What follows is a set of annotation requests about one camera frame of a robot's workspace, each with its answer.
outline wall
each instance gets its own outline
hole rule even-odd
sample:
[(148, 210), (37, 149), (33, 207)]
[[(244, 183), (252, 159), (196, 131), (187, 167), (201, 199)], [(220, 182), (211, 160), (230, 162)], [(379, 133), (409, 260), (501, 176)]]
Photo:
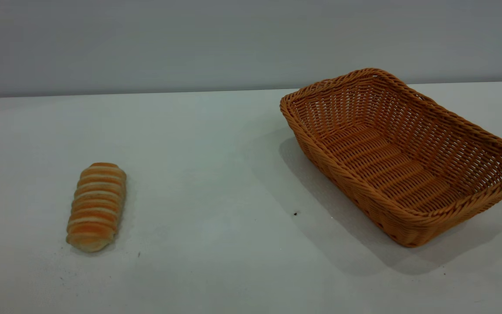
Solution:
[(502, 80), (499, 0), (0, 0), (0, 96)]

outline basket rim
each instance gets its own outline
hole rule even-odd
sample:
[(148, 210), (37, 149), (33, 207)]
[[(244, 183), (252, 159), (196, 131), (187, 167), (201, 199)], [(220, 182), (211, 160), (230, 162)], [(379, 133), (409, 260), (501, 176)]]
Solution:
[(313, 83), (311, 85), (305, 86), (298, 91), (290, 93), (284, 96), (280, 101), (280, 109), (286, 119), (290, 122), (295, 123), (305, 135), (313, 141), (313, 143), (325, 154), (327, 155), (337, 166), (339, 171), (342, 171), (347, 175), (347, 177), (352, 177), (354, 179), (354, 183), (356, 185), (360, 185), (362, 190), (365, 191), (369, 197), (374, 198), (382, 205), (385, 205), (385, 208), (389, 209), (395, 216), (400, 217), (402, 219), (408, 221), (415, 221), (417, 224), (433, 224), (438, 221), (442, 221), (442, 218), (448, 216), (456, 216), (462, 212), (462, 209), (467, 207), (474, 207), (474, 205), (483, 204), (486, 200), (496, 197), (502, 193), (502, 181), (498, 183), (494, 183), (482, 191), (478, 191), (477, 193), (467, 195), (466, 197), (459, 199), (457, 201), (452, 202), (451, 204), (444, 206), (440, 209), (436, 209), (431, 212), (420, 212), (404, 205), (399, 204), (394, 199), (391, 199), (387, 195), (385, 195), (379, 189), (376, 189), (374, 186), (369, 184), (365, 179), (357, 175), (357, 173), (351, 169), (350, 167), (341, 163), (328, 149), (325, 147), (323, 143), (321, 143), (317, 137), (315, 137), (299, 119), (295, 116), (291, 108), (291, 103), (298, 100), (303, 99), (309, 96), (312, 96), (318, 92), (326, 91), (327, 89), (333, 89), (334, 83), (343, 83), (350, 82), (351, 80), (358, 80), (360, 78), (364, 78), (366, 76), (374, 76), (381, 77), (386, 83), (390, 84), (391, 87), (399, 89), (400, 92), (406, 93), (410, 99), (416, 103), (419, 103), (423, 106), (428, 107), (429, 110), (443, 117), (451, 123), (461, 123), (464, 125), (466, 130), (474, 135), (477, 138), (484, 139), (482, 140), (490, 140), (499, 145), (502, 148), (502, 138), (493, 135), (492, 133), (485, 131), (480, 126), (471, 123), (470, 121), (456, 115), (456, 113), (452, 113), (448, 109), (438, 105), (433, 99), (427, 97), (421, 93), (418, 93), (416, 90), (408, 87), (406, 83), (402, 80), (395, 77), (393, 74), (390, 74), (384, 70), (377, 68), (365, 68), (361, 70), (355, 70), (347, 75), (342, 75), (340, 77), (325, 79), (319, 82)]

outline wicker basket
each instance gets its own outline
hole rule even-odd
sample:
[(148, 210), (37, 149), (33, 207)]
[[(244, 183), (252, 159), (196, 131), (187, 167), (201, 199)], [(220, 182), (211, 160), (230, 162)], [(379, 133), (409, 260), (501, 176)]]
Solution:
[(399, 244), (502, 200), (502, 139), (385, 71), (323, 80), (280, 107), (305, 155)]

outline bread roll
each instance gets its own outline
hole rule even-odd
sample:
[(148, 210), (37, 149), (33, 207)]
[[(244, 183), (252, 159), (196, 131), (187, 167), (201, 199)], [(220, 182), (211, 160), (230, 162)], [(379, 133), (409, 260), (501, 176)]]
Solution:
[(67, 243), (97, 252), (117, 232), (126, 194), (125, 173), (117, 165), (95, 163), (80, 175), (67, 224)]

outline white table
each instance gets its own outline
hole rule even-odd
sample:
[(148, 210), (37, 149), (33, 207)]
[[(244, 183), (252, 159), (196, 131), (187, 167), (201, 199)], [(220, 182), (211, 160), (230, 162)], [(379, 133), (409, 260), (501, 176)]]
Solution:
[[(413, 88), (502, 137), (502, 83)], [(502, 314), (502, 202), (395, 244), (304, 157), (290, 92), (0, 99), (0, 313)], [(96, 161), (129, 195), (88, 255), (65, 227)]]

